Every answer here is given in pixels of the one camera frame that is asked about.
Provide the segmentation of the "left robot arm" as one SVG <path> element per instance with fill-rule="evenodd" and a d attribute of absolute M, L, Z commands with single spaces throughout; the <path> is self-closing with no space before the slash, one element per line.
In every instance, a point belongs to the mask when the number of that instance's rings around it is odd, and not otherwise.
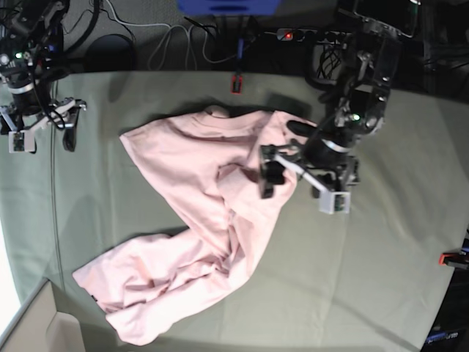
<path fill-rule="evenodd" d="M 287 120 L 292 139 L 283 146 L 260 150 L 260 194 L 273 197 L 290 169 L 312 184 L 316 197 L 344 193 L 359 184 L 359 161 L 352 150 L 384 123 L 393 78 L 399 65 L 402 38 L 412 37 L 419 1 L 342 1 L 338 8 L 357 23 L 341 46 L 341 70 L 335 84 L 307 83 L 323 91 L 325 117 L 317 124 Z"/>

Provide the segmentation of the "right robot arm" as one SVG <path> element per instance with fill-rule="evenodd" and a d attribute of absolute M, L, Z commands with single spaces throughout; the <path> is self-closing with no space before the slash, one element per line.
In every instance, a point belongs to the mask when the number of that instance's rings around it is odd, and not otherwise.
<path fill-rule="evenodd" d="M 1 38 L 1 83 L 12 102 L 1 106 L 1 134 L 10 153 L 35 153 L 36 132 L 52 127 L 63 133 L 68 152 L 75 151 L 78 117 L 86 102 L 53 97 L 53 83 L 71 74 L 61 61 L 62 20 L 68 1 L 23 1 L 7 19 Z"/>

